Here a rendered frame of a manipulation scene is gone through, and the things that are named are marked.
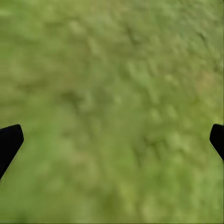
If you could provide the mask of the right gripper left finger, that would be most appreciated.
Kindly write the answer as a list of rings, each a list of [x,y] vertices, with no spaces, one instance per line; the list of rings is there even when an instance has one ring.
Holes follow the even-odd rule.
[[[0,179],[24,142],[19,124],[0,129]]]

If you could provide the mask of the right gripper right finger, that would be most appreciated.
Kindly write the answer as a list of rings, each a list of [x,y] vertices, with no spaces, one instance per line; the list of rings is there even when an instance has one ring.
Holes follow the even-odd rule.
[[[210,133],[210,142],[224,160],[224,126],[214,124]]]

